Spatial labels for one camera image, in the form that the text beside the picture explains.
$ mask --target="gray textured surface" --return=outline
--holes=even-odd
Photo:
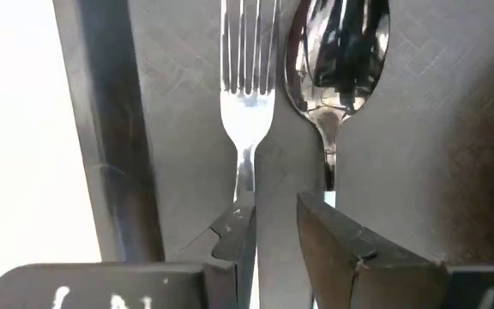
[[[296,4],[284,0],[281,40]],[[219,9],[218,0],[130,0],[169,256],[232,200]],[[494,1],[392,0],[390,9],[383,78],[339,136],[338,207],[426,258],[494,259]],[[322,156],[283,91],[256,172],[262,307],[305,308],[295,194],[321,190]]]

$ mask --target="metal fork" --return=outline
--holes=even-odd
[[[261,0],[256,1],[255,38],[251,78],[247,75],[247,29],[245,2],[240,0],[238,66],[236,87],[232,88],[232,43],[228,0],[220,3],[220,114],[226,133],[238,151],[234,202],[245,192],[255,191],[256,146],[268,134],[274,116],[275,74],[279,40],[281,0],[274,0],[271,37],[267,49],[261,42]],[[262,72],[262,52],[268,51],[266,72]],[[258,256],[255,253],[250,308],[259,308]]]

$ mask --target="silverware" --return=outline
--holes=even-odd
[[[335,206],[339,127],[369,99],[389,42],[388,0],[301,0],[286,45],[286,91],[319,131],[325,201]]]
[[[240,1],[238,47],[232,48],[228,0],[220,3],[220,113],[226,133],[238,151],[234,201],[247,192],[255,191],[256,146],[268,134],[274,116],[275,65],[278,49],[280,0],[274,0],[272,32],[267,48],[261,41],[261,0],[256,2],[255,38],[252,74],[247,74],[247,29],[245,3]],[[236,87],[232,87],[232,50],[237,48]],[[262,67],[262,53],[267,51],[268,63]],[[251,308],[259,308],[257,253],[251,289]]]

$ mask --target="fork handle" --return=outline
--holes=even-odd
[[[244,192],[255,191],[255,147],[238,148],[238,165],[236,169],[236,188],[234,202]]]

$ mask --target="spoon bowl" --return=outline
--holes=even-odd
[[[388,0],[301,0],[286,44],[286,92],[319,131],[334,206],[336,137],[369,99],[389,45]]]

